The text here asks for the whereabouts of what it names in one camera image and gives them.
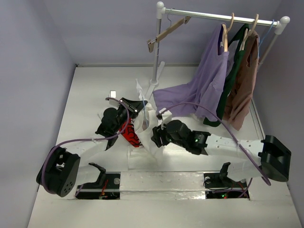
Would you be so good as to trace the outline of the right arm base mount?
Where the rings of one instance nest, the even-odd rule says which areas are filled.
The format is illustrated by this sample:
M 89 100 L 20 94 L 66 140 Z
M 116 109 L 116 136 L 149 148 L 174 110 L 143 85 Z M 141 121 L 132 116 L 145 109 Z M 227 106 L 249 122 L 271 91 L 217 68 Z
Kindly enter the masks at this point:
M 206 199 L 250 199 L 246 180 L 235 182 L 228 178 L 230 164 L 224 163 L 219 172 L 204 173 Z

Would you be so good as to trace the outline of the white t shirt red print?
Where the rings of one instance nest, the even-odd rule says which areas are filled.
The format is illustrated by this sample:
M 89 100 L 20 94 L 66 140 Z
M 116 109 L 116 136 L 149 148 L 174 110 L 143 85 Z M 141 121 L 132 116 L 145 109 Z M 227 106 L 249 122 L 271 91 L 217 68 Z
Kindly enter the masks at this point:
M 141 95 L 144 95 L 144 92 L 138 81 L 136 81 L 136 90 L 139 100 L 142 100 Z M 129 119 L 127 128 L 122 134 L 130 144 L 127 152 L 129 170 L 154 169 L 162 161 L 163 148 L 158 148 L 151 140 L 152 129 L 158 126 L 156 110 L 146 97 L 145 100 L 148 101 L 146 109 L 148 111 L 149 126 L 146 127 L 144 112 L 141 110 L 137 117 Z

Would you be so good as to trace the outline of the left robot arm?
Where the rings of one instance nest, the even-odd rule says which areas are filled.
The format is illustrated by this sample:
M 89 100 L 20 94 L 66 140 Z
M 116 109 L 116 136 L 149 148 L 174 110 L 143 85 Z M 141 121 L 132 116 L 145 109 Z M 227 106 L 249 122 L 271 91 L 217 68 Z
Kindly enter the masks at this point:
M 127 132 L 129 122 L 135 120 L 148 104 L 145 99 L 134 101 L 108 97 L 107 100 L 116 103 L 117 107 L 104 110 L 94 136 L 61 142 L 48 153 L 36 177 L 37 184 L 46 192 L 60 197 L 68 195 L 76 184 L 79 167 L 95 155 L 92 148 L 100 146 L 102 151 L 109 150 L 119 135 Z

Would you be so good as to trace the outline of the light blue wire hanger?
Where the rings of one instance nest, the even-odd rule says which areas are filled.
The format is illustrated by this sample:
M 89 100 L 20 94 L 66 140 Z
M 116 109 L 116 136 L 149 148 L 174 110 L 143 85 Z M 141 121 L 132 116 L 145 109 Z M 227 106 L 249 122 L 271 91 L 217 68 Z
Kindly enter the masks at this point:
M 145 120 L 145 123 L 146 123 L 146 127 L 149 126 L 149 119 L 148 119 L 148 111 L 147 111 L 147 104 L 148 102 L 145 100 L 145 97 L 144 95 L 141 95 L 142 97 L 142 103 L 143 103 L 143 112 L 144 112 L 144 120 Z

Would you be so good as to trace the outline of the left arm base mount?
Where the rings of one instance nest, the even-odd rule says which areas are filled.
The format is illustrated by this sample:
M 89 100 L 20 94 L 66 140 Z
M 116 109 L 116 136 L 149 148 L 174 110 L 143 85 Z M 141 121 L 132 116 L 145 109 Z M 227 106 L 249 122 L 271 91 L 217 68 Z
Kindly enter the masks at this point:
M 119 200 L 120 199 L 120 172 L 107 172 L 96 163 L 90 162 L 99 170 L 95 182 L 87 182 L 77 186 L 75 198 L 80 200 Z

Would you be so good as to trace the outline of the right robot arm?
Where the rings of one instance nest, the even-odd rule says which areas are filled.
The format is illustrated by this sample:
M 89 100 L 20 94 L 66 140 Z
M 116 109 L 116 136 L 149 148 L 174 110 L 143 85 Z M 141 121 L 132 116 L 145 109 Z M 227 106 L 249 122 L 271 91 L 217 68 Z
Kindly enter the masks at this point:
M 276 137 L 266 135 L 263 140 L 235 140 L 192 131 L 180 120 L 154 127 L 151 140 L 157 147 L 173 143 L 195 155 L 227 156 L 241 159 L 238 163 L 224 163 L 218 175 L 223 186 L 235 181 L 263 177 L 265 180 L 288 182 L 291 151 Z

